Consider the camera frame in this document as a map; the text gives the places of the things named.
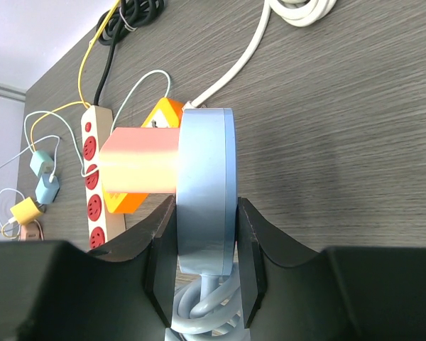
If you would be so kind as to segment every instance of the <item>red outlet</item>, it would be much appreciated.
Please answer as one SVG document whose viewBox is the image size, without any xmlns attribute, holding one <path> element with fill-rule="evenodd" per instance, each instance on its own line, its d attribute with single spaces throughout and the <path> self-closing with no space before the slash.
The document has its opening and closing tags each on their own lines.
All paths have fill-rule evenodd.
<svg viewBox="0 0 426 341">
<path fill-rule="evenodd" d="M 95 164 L 90 165 L 89 168 L 87 168 L 87 173 L 93 171 L 95 168 L 98 168 L 98 166 Z M 85 187 L 87 187 L 89 190 L 93 190 L 98 185 L 98 180 L 99 171 L 97 170 L 96 172 L 91 175 L 88 175 L 85 178 Z"/>
<path fill-rule="evenodd" d="M 87 204 L 87 215 L 91 221 L 96 222 L 101 215 L 102 203 L 98 194 L 93 195 Z"/>
<path fill-rule="evenodd" d="M 90 249 L 96 249 L 106 242 L 104 231 L 101 227 L 95 227 L 90 235 Z"/>
<path fill-rule="evenodd" d="M 97 151 L 97 140 L 90 136 L 84 143 L 84 158 L 87 161 L 93 159 L 94 153 Z"/>
</svg>

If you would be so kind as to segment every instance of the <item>power strip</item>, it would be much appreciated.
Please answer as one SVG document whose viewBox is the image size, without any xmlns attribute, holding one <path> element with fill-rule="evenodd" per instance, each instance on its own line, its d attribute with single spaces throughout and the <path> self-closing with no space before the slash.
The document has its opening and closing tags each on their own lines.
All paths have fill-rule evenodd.
<svg viewBox="0 0 426 341">
<path fill-rule="evenodd" d="M 112 111 L 91 106 L 81 119 L 84 172 L 97 168 L 99 150 L 109 138 L 112 127 Z M 101 173 L 85 178 L 87 199 L 88 232 L 90 248 L 103 245 L 126 230 L 124 215 L 109 213 L 104 202 Z"/>
</svg>

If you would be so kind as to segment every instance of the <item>gray wood surface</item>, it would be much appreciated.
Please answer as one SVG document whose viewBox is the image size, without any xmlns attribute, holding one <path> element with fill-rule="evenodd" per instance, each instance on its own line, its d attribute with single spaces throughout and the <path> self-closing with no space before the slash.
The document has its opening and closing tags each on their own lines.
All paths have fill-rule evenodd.
<svg viewBox="0 0 426 341">
<path fill-rule="evenodd" d="M 261 7 L 262 0 L 169 0 L 157 23 L 120 44 L 101 105 L 116 112 L 137 79 L 154 68 L 171 74 L 170 97 L 193 99 L 242 54 Z M 28 91 L 26 113 L 77 100 L 77 70 L 91 37 Z M 87 62 L 87 100 L 107 52 L 95 46 Z M 165 86 L 161 75 L 145 81 L 119 125 L 139 126 Z M 273 14 L 250 63 L 208 105 L 234 109 L 240 195 L 294 238 L 314 249 L 426 246 L 426 0 L 339 0 L 309 28 L 294 28 Z M 83 111 L 78 106 L 61 113 L 78 141 Z M 38 126 L 36 136 L 46 134 L 63 141 L 62 187 L 41 219 L 45 236 L 87 249 L 79 161 L 57 119 Z M 29 153 L 21 157 L 18 188 L 34 195 L 29 161 Z M 126 217 L 127 225 L 160 201 L 152 195 Z"/>
</svg>

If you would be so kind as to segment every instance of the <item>pink block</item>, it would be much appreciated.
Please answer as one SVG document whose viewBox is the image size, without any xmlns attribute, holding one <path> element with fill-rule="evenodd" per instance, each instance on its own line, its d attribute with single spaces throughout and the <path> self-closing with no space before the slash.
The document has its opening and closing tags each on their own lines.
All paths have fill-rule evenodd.
<svg viewBox="0 0 426 341">
<path fill-rule="evenodd" d="M 179 128 L 116 128 L 99 152 L 108 193 L 175 193 Z"/>
</svg>

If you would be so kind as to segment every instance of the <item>coiled black cable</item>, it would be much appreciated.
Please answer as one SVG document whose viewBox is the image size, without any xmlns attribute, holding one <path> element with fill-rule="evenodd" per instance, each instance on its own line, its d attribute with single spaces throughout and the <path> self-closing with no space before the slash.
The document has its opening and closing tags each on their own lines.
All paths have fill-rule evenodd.
<svg viewBox="0 0 426 341">
<path fill-rule="evenodd" d="M 154 22 L 164 10 L 164 0 L 121 0 L 121 5 L 118 7 L 109 22 L 106 24 L 103 33 L 99 36 L 98 41 L 100 44 L 110 46 L 109 55 L 107 57 L 106 66 L 102 73 L 101 80 L 99 81 L 98 88 L 94 94 L 93 105 L 98 105 L 99 97 L 106 84 L 107 76 L 109 75 L 112 60 L 114 59 L 115 47 L 130 33 L 126 28 L 121 14 L 125 18 L 128 25 L 132 28 L 139 28 Z M 97 31 L 102 22 L 106 18 L 108 12 L 104 13 L 99 18 L 97 24 Z"/>
</svg>

